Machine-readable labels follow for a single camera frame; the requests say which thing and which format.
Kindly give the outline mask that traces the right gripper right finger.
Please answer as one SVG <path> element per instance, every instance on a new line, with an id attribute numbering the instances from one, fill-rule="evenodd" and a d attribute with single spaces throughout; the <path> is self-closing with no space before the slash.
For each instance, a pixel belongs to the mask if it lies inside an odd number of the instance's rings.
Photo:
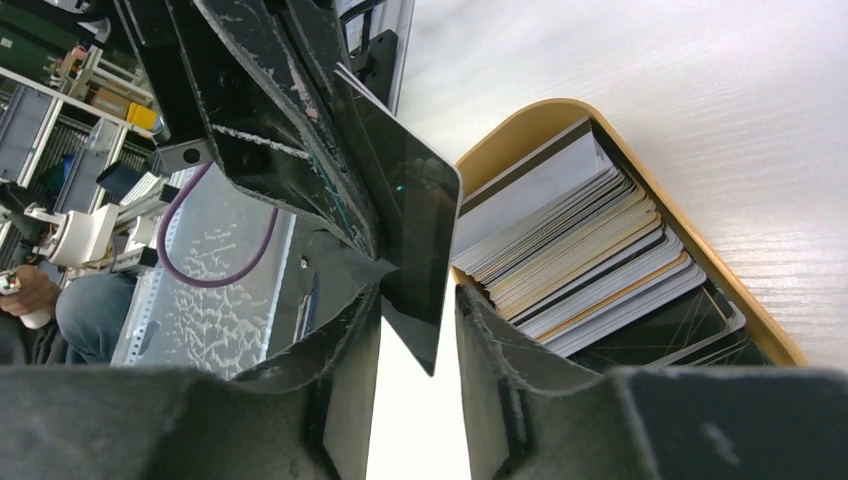
<path id="1" fill-rule="evenodd" d="M 475 479 L 843 479 L 847 377 L 775 367 L 598 374 L 456 288 Z"/>

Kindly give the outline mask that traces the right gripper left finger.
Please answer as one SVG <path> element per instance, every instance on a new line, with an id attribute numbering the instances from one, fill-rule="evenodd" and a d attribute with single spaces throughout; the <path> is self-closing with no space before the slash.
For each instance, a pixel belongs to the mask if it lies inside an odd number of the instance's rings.
<path id="1" fill-rule="evenodd" d="M 277 356 L 224 380 L 192 368 L 1 372 L 5 479 L 362 479 L 381 295 L 363 287 Z"/>

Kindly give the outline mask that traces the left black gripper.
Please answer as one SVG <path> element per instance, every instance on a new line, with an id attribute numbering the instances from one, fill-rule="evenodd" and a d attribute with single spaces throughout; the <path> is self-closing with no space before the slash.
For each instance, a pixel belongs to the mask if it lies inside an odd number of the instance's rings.
<path id="1" fill-rule="evenodd" d="M 318 222 L 372 260 L 399 261 L 403 229 L 386 170 L 340 77 L 347 67 L 396 105 L 396 2 L 113 7 L 154 95 L 165 172 L 220 158 L 248 195 Z"/>

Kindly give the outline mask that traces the black VIP card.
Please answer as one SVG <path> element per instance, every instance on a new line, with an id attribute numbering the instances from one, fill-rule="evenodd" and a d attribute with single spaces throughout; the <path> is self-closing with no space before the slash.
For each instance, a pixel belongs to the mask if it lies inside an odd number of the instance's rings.
<path id="1" fill-rule="evenodd" d="M 365 110 L 366 129 L 402 222 L 397 262 L 380 282 L 382 314 L 427 375 L 438 353 L 442 308 L 462 181 L 457 168 L 404 126 L 347 68 L 341 80 Z"/>

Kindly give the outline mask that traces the wooden tray with cards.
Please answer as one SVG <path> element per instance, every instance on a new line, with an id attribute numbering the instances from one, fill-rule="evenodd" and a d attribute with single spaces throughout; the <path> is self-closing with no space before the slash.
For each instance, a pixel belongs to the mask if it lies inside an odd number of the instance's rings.
<path id="1" fill-rule="evenodd" d="M 519 110 L 458 169 L 456 278 L 545 351 L 595 371 L 805 364 L 587 103 Z"/>

